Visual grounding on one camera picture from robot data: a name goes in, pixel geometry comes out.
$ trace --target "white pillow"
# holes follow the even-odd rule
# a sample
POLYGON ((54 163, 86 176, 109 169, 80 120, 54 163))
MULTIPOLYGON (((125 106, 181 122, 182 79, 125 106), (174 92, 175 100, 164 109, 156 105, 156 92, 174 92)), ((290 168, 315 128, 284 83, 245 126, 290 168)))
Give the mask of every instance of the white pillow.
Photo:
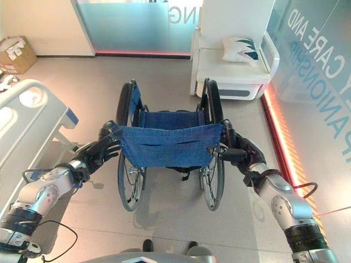
POLYGON ((229 62, 252 62, 258 60, 253 40, 242 37, 223 38, 223 60, 229 62))

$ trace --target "baseboard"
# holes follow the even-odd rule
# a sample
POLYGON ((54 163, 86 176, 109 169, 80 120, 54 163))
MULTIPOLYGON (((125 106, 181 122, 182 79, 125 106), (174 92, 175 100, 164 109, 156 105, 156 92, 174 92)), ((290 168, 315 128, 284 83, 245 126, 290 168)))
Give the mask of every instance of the baseboard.
POLYGON ((38 58, 83 58, 83 59, 92 59, 95 56, 81 56, 81 55, 37 55, 38 58))

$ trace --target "white wall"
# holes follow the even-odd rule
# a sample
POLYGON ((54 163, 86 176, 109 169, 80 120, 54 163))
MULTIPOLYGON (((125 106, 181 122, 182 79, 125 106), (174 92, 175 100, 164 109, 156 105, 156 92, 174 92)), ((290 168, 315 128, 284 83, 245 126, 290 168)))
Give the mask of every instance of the white wall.
POLYGON ((95 55, 70 0, 1 0, 3 36, 25 36, 37 55, 95 55))

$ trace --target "cardboard box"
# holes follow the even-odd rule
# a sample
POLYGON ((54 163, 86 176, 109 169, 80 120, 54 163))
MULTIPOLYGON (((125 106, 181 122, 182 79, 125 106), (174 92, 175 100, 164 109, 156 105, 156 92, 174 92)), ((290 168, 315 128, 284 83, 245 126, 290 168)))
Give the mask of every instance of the cardboard box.
POLYGON ((37 56, 25 37, 7 37, 0 42, 0 69, 5 74, 23 74, 37 56))

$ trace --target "blue denim seat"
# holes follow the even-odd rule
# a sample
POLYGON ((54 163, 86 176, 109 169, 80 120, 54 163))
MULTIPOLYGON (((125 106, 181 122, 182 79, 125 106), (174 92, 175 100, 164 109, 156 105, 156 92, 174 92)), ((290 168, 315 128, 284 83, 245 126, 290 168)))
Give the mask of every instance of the blue denim seat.
MULTIPOLYGON (((129 116, 140 99, 133 90, 129 116)), ((208 124, 202 111, 141 111, 138 127, 118 125, 122 130, 121 149, 135 167, 203 167, 212 156, 207 148, 219 145, 224 126, 208 124)))

